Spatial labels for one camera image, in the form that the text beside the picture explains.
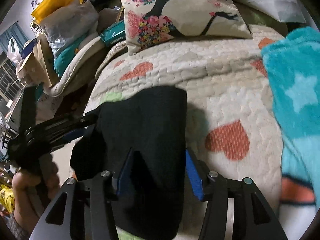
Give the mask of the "left hand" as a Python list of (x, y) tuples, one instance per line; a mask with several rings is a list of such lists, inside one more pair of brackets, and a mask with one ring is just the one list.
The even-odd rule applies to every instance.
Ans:
[[(57, 175), (59, 169), (53, 161), (52, 155), (44, 157), (45, 167), (49, 173), (45, 179), (47, 197), (52, 200), (60, 189), (60, 179)], [(35, 187), (39, 185), (41, 178), (31, 174), (25, 169), (20, 169), (12, 179), (12, 189), (15, 197), (14, 219), (17, 224), (31, 234), (39, 221), (37, 205), (37, 192)]]

